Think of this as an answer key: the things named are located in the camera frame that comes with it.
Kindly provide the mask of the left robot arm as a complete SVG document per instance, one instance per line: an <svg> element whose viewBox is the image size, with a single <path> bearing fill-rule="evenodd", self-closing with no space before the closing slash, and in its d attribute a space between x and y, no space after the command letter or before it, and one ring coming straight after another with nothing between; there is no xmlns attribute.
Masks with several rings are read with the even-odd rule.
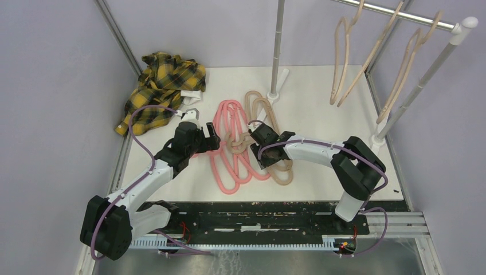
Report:
<svg viewBox="0 0 486 275"><path fill-rule="evenodd" d="M132 241L158 229L173 233L179 229L180 217L163 202L148 198L172 181L195 154L216 151L221 138L214 124L207 123L209 136L193 121L178 124L174 137L152 158L151 164L127 187L103 198L92 197L84 215L80 241L89 246L94 260L107 257L118 260Z"/></svg>

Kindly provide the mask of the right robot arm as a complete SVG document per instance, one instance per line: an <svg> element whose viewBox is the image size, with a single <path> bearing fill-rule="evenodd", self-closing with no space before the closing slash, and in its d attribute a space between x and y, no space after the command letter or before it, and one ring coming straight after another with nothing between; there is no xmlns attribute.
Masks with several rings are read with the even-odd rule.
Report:
<svg viewBox="0 0 486 275"><path fill-rule="evenodd" d="M355 216L378 190L388 184L386 166L360 138L338 143L307 139L294 132L278 134L261 123L249 128L250 149L261 168L284 160L303 160L333 169L343 194L331 218L332 229L345 234L354 227Z"/></svg>

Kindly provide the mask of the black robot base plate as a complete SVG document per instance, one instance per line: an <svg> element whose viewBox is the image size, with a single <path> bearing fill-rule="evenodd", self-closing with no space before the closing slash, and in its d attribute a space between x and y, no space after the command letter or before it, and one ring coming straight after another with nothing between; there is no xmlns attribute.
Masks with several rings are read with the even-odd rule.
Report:
<svg viewBox="0 0 486 275"><path fill-rule="evenodd" d="M324 236L353 239L370 233L367 218L345 222L336 202L173 202L161 231L191 245L319 244Z"/></svg>

